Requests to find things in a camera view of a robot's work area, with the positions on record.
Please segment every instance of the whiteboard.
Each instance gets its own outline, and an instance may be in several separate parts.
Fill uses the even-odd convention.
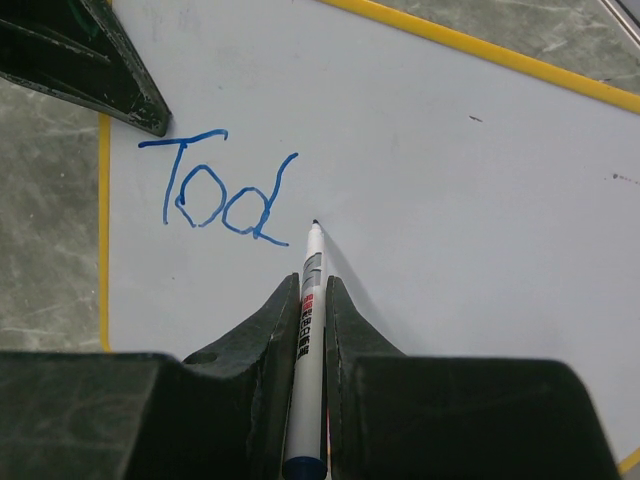
[[[110,348],[216,340],[318,218],[398,348],[563,360],[616,458],[640,444],[638,116],[312,0],[114,8],[174,123],[111,126]]]

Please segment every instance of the marker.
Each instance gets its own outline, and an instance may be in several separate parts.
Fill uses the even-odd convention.
[[[302,312],[282,475],[285,480],[324,480],[327,476],[323,403],[325,325],[324,235],[313,221],[302,274]]]

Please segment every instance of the yellow border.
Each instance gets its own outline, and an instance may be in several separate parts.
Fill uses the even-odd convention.
[[[476,57],[525,73],[559,87],[573,90],[587,97],[640,114],[640,96],[577,73],[549,65],[520,53],[477,39],[464,33],[437,25],[369,0],[318,0],[328,5],[404,30],[427,40],[469,53]],[[105,351],[109,346],[109,166],[111,124],[109,117],[100,115],[100,340]],[[624,459],[620,473],[624,474],[640,463],[640,448]]]
[[[99,115],[100,139],[98,144],[98,248],[100,274],[100,343],[105,352],[109,346],[109,167],[111,165],[111,120]]]
[[[638,465],[638,463],[640,463],[640,448],[638,448],[638,450],[636,450],[622,462],[620,462],[620,465],[618,465],[618,471],[620,472],[620,475],[624,475],[633,467]]]
[[[385,25],[404,30],[461,52],[489,60],[503,67],[564,87],[616,107],[640,113],[640,96],[611,87],[577,73],[507,50],[470,35],[456,32],[428,20],[414,17],[369,0],[318,0]]]

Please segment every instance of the black plastic part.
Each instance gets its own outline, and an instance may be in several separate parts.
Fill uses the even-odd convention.
[[[105,0],[2,0],[0,76],[163,136],[171,112]]]
[[[278,478],[299,314],[294,274],[189,365],[0,354],[0,478]]]
[[[402,355],[327,285],[331,467],[351,479],[619,479],[564,364]]]

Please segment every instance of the gray floor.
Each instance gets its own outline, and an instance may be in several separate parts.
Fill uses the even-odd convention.
[[[595,1],[382,3],[640,94],[640,54]],[[0,80],[1,349],[100,350],[97,132],[96,114]]]

